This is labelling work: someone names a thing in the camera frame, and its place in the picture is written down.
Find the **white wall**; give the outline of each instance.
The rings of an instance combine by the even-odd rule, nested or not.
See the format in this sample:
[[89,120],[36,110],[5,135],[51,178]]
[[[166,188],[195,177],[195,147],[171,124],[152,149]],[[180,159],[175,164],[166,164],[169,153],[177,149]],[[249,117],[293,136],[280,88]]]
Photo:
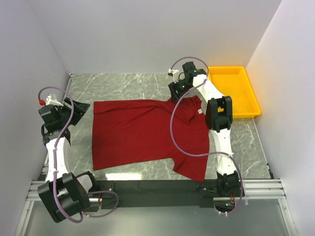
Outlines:
[[281,0],[29,0],[69,72],[247,65]]
[[306,236],[315,231],[314,11],[314,0],[283,0],[246,68],[267,159]]
[[68,75],[25,0],[0,0],[0,235],[13,235],[45,160],[37,92]]

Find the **marble floor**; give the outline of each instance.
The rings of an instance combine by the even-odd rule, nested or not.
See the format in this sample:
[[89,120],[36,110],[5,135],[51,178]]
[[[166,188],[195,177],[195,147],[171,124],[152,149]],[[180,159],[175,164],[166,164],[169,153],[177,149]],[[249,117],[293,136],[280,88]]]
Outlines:
[[[172,171],[173,160],[164,159],[134,163],[99,171],[93,171],[92,163],[92,124],[93,102],[105,100],[131,100],[170,98],[168,84],[173,81],[166,74],[72,74],[69,93],[78,102],[91,104],[90,109],[80,122],[71,126],[71,143],[68,162],[70,171],[75,175],[91,171],[97,180],[129,179],[187,179]],[[214,140],[209,133],[210,150],[215,150]],[[243,178],[270,178],[257,129],[252,118],[234,119],[231,129],[231,144],[234,158],[240,166]],[[217,159],[208,158],[206,179],[215,179]]]

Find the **plastic tray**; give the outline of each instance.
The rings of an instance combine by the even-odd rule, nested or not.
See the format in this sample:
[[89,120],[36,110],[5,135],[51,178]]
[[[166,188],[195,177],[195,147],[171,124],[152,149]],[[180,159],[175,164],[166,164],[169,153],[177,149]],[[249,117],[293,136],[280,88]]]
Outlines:
[[253,118],[261,114],[244,67],[211,66],[209,79],[221,93],[232,97],[233,118]]

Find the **purple cable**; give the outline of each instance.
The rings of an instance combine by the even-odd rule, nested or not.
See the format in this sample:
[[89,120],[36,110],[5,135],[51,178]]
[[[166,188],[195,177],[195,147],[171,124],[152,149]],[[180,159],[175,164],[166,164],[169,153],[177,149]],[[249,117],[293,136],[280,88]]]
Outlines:
[[[207,64],[206,64],[204,61],[202,61],[201,59],[198,59],[198,58],[195,58],[195,57],[184,57],[184,58],[181,58],[181,59],[177,60],[177,61],[172,65],[171,69],[175,66],[175,64],[176,64],[177,62],[179,62],[179,61],[182,60],[182,59],[186,59],[186,58],[196,59],[196,60],[201,61],[202,63],[204,63],[204,64],[206,65],[206,67],[207,67],[207,78],[208,78],[209,68],[208,68]],[[214,154],[221,154],[221,155],[226,155],[226,156],[228,156],[228,157],[233,161],[233,163],[234,163],[234,165],[235,165],[235,168],[236,168],[236,170],[237,170],[237,172],[238,172],[238,174],[239,174],[239,176],[240,176],[240,182],[241,182],[241,196],[240,196],[240,200],[239,200],[238,204],[235,206],[235,208],[234,208],[232,211],[230,211],[229,213],[227,213],[227,214],[231,214],[231,213],[234,212],[234,211],[239,207],[239,205],[241,204],[241,200],[242,200],[243,192],[244,192],[242,174],[241,174],[240,168],[239,168],[239,166],[237,165],[237,163],[236,163],[236,161],[234,160],[234,158],[233,158],[230,154],[228,154],[228,153],[226,153],[226,152],[222,152],[222,151],[213,151],[213,152],[204,153],[204,154],[191,154],[191,153],[188,153],[188,152],[182,150],[182,149],[178,146],[178,144],[176,143],[176,141],[175,141],[175,139],[174,139],[174,134],[173,134],[173,119],[174,119],[175,112],[176,112],[176,109],[178,108],[179,104],[181,103],[181,101],[183,100],[183,98],[184,98],[185,96],[187,96],[191,91],[193,91],[193,90],[195,90],[195,89],[197,89],[197,88],[203,86],[203,85],[206,83],[207,78],[206,78],[200,85],[198,85],[198,86],[196,86],[196,87],[190,88],[190,89],[189,89],[187,92],[185,92],[184,95],[178,100],[178,102],[176,103],[175,108],[174,108],[174,110],[173,110],[173,112],[172,112],[171,121],[170,121],[170,124],[169,124],[169,129],[170,129],[171,138],[172,138],[172,141],[173,141],[175,147],[176,147],[180,152],[182,152],[183,154],[186,154],[186,155],[188,155],[188,156],[194,156],[194,157],[201,157],[201,156],[208,156],[208,155],[214,155]]]
[[[48,87],[44,87],[42,88],[39,92],[38,92],[38,100],[40,101],[40,95],[41,93],[46,90],[46,89],[57,89],[59,91],[62,91],[64,92],[69,100],[70,100],[70,103],[71,103],[71,113],[70,113],[70,116],[69,116],[69,119],[67,121],[67,123],[65,124],[65,126],[63,127],[63,129],[61,130],[60,134],[58,135],[57,139],[56,139],[56,142],[55,142],[55,145],[54,145],[54,150],[53,150],[53,153],[54,153],[54,169],[57,170],[57,145],[58,145],[58,142],[62,136],[62,134],[64,133],[64,131],[68,128],[68,126],[70,125],[70,122],[72,120],[72,117],[73,117],[73,112],[74,112],[74,104],[73,104],[73,100],[71,98],[71,96],[69,95],[69,93],[67,93],[65,90],[63,90],[62,88],[58,88],[58,87],[55,87],[55,86],[48,86]],[[111,209],[108,213],[104,214],[104,215],[101,215],[101,216],[91,216],[90,217],[94,217],[94,218],[97,218],[97,217],[102,217],[102,216],[105,216],[105,215],[108,215],[110,213],[112,213],[117,205],[118,205],[118,202],[119,202],[119,197],[117,195],[117,193],[115,192],[112,192],[112,191],[97,191],[97,192],[91,192],[91,193],[88,193],[88,194],[94,194],[94,193],[112,193],[115,195],[116,199],[117,199],[117,202],[114,206],[113,209]],[[68,220],[72,221],[73,223],[80,223],[82,222],[83,220],[83,214],[82,212],[79,212],[80,214],[80,219],[79,220],[76,220],[76,219],[73,219],[71,216],[69,216],[65,210],[63,209],[63,207],[61,206],[60,202],[59,202],[59,199],[58,199],[58,195],[57,195],[57,171],[54,172],[54,180],[53,180],[53,195],[54,195],[54,199],[55,199],[55,202],[56,202],[56,205],[58,207],[58,210],[62,213],[62,215],[67,218]]]

